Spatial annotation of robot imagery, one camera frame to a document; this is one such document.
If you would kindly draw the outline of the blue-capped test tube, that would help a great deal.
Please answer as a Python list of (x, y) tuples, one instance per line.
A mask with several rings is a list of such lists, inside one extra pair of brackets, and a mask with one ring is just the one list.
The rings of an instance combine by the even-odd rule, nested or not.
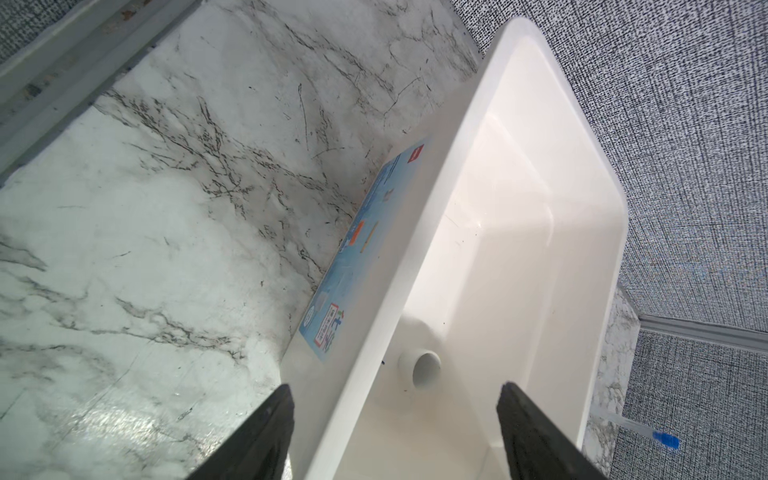
[(652, 439), (668, 449), (678, 450), (680, 448), (680, 439), (675, 435), (656, 430), (648, 425), (625, 418), (613, 412), (601, 411), (599, 416), (618, 425), (619, 427), (631, 430), (641, 436)]

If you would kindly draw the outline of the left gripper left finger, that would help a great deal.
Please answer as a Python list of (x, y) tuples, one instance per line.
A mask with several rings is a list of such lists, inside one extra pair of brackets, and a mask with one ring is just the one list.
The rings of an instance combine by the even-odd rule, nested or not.
[(294, 409), (289, 385), (280, 385), (188, 479), (281, 479), (295, 426)]

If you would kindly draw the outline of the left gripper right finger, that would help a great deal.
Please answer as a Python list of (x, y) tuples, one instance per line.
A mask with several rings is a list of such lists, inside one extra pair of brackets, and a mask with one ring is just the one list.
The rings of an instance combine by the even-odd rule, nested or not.
[(517, 384), (501, 387), (496, 411), (513, 479), (605, 479)]

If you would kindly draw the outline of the white plastic bin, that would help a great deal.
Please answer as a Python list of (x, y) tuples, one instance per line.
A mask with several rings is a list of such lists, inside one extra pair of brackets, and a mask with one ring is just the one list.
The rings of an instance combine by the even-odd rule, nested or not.
[[(576, 447), (628, 230), (624, 190), (519, 17), (390, 152), (283, 357), (296, 479), (506, 479), (517, 384)], [(406, 390), (408, 349), (442, 360)]]

